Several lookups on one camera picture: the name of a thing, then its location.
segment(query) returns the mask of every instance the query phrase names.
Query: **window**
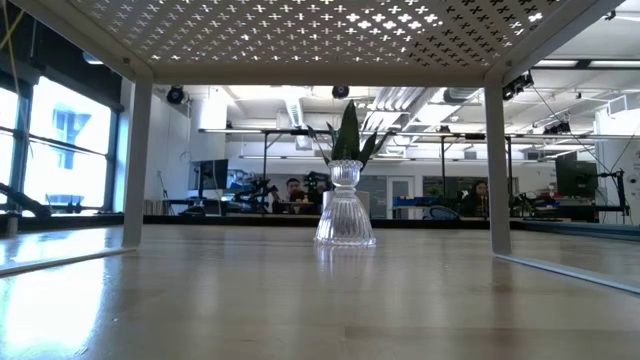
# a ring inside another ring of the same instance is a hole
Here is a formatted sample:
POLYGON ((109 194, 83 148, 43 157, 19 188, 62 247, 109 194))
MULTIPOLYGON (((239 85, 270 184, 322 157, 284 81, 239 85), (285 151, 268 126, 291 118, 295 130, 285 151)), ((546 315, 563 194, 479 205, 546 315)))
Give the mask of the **window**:
MULTIPOLYGON (((0 88, 0 183, 9 184, 13 159, 13 129, 16 127, 18 95, 0 88)), ((0 204, 7 197, 0 195, 0 204)))
POLYGON ((41 204, 103 206, 107 175, 104 156, 35 142, 30 153, 24 189, 31 198, 41 204))
POLYGON ((107 106, 45 77, 33 88, 32 135, 106 154, 110 128, 107 106))
POLYGON ((47 78, 33 89, 24 191, 42 204, 101 208, 112 112, 47 78))

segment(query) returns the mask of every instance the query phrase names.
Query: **security camera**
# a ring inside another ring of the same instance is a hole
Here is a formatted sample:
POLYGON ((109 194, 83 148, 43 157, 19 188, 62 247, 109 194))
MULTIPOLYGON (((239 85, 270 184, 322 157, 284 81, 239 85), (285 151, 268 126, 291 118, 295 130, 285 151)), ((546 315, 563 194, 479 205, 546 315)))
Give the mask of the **security camera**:
POLYGON ((189 100, 187 94, 182 89, 182 85, 173 85, 167 93, 167 101, 169 104, 182 105, 189 100))
POLYGON ((349 96, 349 87, 348 86, 334 86, 331 91, 331 95, 333 95, 334 99, 342 100, 349 96))

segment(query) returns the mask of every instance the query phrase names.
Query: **green leaf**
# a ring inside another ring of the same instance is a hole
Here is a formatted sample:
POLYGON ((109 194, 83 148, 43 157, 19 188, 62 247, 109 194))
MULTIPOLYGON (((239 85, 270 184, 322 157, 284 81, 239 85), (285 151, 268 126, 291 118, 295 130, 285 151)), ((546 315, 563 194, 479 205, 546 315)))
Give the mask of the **green leaf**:
POLYGON ((387 141, 387 137, 389 135, 392 135, 393 131, 387 131, 384 136, 382 137, 382 140, 380 140, 380 142, 378 144, 376 144, 376 146, 373 148, 373 152, 371 153, 371 155, 375 155, 377 154, 380 150, 382 150, 382 146, 384 146, 384 142, 387 141))
POLYGON ((315 140, 318 143, 318 148, 320 149, 320 152, 322 153, 322 157, 324 158, 325 164, 329 165, 329 162, 331 160, 329 160, 327 155, 324 153, 324 150, 322 150, 322 144, 320 144, 320 141, 318 141, 318 133, 316 133, 316 131, 309 125, 307 125, 307 128, 308 128, 308 131, 309 131, 309 137, 311 137, 313 140, 315 140))
POLYGON ((356 160, 360 154, 360 134, 358 116, 353 100, 349 102, 342 117, 340 134, 336 140, 331 158, 333 160, 356 160))
POLYGON ((371 116, 364 120, 364 124, 362 124, 362 131, 360 131, 360 137, 364 136, 364 131, 367 130, 367 126, 369 125, 369 119, 371 119, 371 116))
POLYGON ((376 146, 377 137, 378 137, 378 132, 374 132, 373 135, 369 136, 367 141, 365 141, 364 146, 362 147, 362 150, 360 151, 360 156, 358 157, 358 160, 362 163, 362 168, 360 169, 360 172, 362 172, 365 166, 367 166, 367 162, 371 157, 371 153, 373 153, 373 149, 376 146))
POLYGON ((331 126, 331 124, 327 123, 327 127, 329 128, 329 132, 331 133, 331 147, 336 147, 336 140, 338 138, 338 133, 336 133, 336 129, 331 126))

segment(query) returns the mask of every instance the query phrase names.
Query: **glass vase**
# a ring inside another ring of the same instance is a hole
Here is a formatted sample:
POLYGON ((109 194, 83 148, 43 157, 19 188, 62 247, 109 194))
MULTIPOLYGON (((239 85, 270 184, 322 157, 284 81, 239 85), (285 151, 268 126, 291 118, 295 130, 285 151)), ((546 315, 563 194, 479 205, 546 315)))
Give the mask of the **glass vase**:
POLYGON ((329 163, 335 196, 322 213, 314 240, 323 245, 375 245, 369 214, 356 196, 362 163, 337 160, 329 163))

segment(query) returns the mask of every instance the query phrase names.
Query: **woman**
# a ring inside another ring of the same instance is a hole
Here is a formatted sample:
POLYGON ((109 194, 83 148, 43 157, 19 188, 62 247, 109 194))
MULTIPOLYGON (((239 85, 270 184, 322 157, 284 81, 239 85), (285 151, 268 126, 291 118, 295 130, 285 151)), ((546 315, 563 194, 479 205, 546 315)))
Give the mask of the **woman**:
POLYGON ((489 216, 489 186, 484 180, 476 181, 469 192, 469 196, 462 199, 460 205, 462 216, 489 216))

